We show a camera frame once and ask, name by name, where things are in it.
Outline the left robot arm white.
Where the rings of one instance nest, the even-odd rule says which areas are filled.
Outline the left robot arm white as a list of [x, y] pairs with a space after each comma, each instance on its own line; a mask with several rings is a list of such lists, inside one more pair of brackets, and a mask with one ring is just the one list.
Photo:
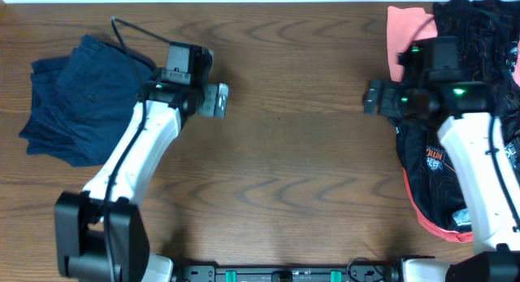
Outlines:
[[192, 114], [223, 118], [224, 83], [149, 80], [144, 99], [101, 170], [54, 207], [60, 275], [79, 281], [173, 281], [174, 263], [150, 250], [140, 207], [167, 147]]

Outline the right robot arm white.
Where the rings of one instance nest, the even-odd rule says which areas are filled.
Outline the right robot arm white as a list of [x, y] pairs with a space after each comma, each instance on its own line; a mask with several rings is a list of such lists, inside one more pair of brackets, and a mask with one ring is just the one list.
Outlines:
[[506, 156], [498, 105], [481, 82], [369, 83], [369, 115], [416, 119], [436, 130], [470, 215], [474, 256], [459, 263], [401, 261], [400, 281], [517, 281], [519, 184]]

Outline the navy blue shorts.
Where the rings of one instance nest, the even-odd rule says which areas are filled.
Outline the navy blue shorts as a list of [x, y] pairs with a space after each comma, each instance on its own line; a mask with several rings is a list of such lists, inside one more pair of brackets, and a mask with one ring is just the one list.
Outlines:
[[102, 165], [124, 134], [137, 103], [137, 75], [148, 78], [151, 67], [130, 61], [117, 47], [85, 35], [68, 55], [53, 83], [50, 102], [38, 112], [41, 122], [69, 136], [77, 150], [63, 160], [73, 167]]

